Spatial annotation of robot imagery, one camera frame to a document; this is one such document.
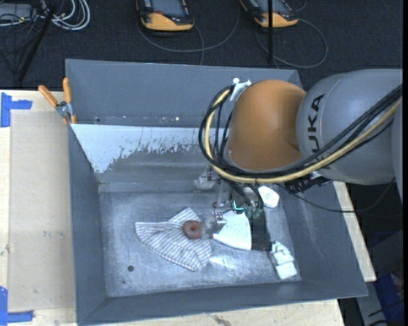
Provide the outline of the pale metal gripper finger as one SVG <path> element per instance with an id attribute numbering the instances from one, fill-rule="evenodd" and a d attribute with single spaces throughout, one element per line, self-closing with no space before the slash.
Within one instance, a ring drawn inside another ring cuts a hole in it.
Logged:
<path id="1" fill-rule="evenodd" d="M 203 220 L 203 239 L 210 239 L 214 234 L 218 234 L 226 225 L 227 220 L 221 216 L 206 217 Z"/>
<path id="2" fill-rule="evenodd" d="M 219 178 L 212 167 L 206 167 L 205 170 L 194 180 L 195 189 L 198 191 L 209 191 L 217 186 Z"/>

